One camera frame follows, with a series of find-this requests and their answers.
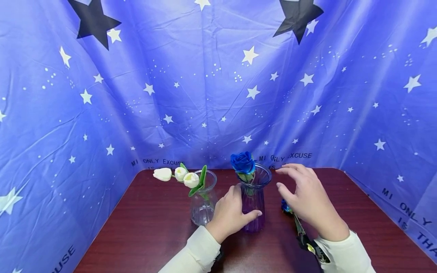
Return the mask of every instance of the white tulip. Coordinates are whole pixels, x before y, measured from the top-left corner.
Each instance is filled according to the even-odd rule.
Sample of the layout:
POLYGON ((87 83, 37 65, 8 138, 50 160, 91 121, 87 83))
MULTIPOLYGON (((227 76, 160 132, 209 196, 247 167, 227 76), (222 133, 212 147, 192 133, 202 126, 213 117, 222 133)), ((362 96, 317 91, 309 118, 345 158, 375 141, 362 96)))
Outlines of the white tulip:
POLYGON ((169 168, 156 169, 153 171, 153 177, 161 181, 169 181, 171 179, 171 175, 171 169, 169 168))
POLYGON ((184 176, 184 185, 190 189, 196 187, 199 184, 199 176, 196 173, 187 173, 184 176))
POLYGON ((176 170, 174 170, 174 176, 179 182, 184 181, 185 175, 188 173, 188 171, 185 168, 177 167, 176 170))

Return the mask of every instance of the blue fabric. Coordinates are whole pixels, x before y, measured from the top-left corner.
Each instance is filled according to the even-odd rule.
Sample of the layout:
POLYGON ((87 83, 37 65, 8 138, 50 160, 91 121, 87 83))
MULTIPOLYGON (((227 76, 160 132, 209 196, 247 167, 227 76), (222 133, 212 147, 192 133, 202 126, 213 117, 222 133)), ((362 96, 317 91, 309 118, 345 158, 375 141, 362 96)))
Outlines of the blue fabric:
POLYGON ((437 261, 437 4, 291 2, 1 1, 0 271, 72 272, 139 171, 243 151, 345 171, 437 261))

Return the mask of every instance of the white sleeve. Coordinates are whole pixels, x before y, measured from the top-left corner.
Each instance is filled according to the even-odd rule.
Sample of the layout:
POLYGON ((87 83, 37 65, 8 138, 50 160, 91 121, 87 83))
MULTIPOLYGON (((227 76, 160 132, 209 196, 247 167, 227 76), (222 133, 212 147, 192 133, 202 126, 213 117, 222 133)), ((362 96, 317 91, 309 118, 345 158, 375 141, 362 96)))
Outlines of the white sleeve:
POLYGON ((330 263, 320 263, 325 273, 375 273, 369 255, 355 232, 350 231, 349 237, 341 242, 330 242, 320 237, 314 241, 330 260, 330 263))
POLYGON ((219 253, 220 245, 204 226, 200 226, 187 245, 158 273, 207 273, 219 253))

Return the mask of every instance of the clear glass vase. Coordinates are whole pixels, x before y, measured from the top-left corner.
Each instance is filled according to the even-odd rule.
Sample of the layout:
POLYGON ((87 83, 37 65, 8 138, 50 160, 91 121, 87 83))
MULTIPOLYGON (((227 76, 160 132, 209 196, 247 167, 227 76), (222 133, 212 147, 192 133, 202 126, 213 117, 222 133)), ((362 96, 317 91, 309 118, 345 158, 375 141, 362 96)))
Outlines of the clear glass vase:
POLYGON ((272 180, 271 171, 264 165, 255 163, 255 178, 245 182, 237 176, 241 183, 241 199, 243 201, 243 213, 253 210, 262 211, 263 215, 244 226, 246 232, 258 232, 264 228, 264 187, 272 180))
MULTIPOLYGON (((201 174, 201 170, 195 171, 197 175, 201 174)), ((202 190, 198 190, 191 197, 190 211, 191 221, 197 226, 205 226, 212 220, 214 216, 215 204, 217 204, 217 196, 214 191, 214 186, 217 183, 217 176, 210 170, 206 170, 205 186, 202 190)))

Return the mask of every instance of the hand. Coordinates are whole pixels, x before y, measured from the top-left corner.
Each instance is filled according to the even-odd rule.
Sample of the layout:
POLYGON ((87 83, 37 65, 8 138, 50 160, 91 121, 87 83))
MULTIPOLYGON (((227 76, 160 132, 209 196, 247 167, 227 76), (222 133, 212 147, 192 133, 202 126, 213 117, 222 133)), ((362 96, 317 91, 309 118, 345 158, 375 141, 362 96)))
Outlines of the hand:
POLYGON ((221 244, 229 235, 262 215, 262 212, 258 210, 243 214, 242 206, 240 184, 231 186, 225 196, 217 202, 214 217, 206 225, 206 229, 217 243, 221 244))
POLYGON ((295 180, 295 194, 284 184, 276 183, 279 193, 296 215, 319 232, 320 237, 333 242, 349 237, 347 224, 338 215, 313 169, 301 164, 286 164, 276 172, 288 174, 295 180))

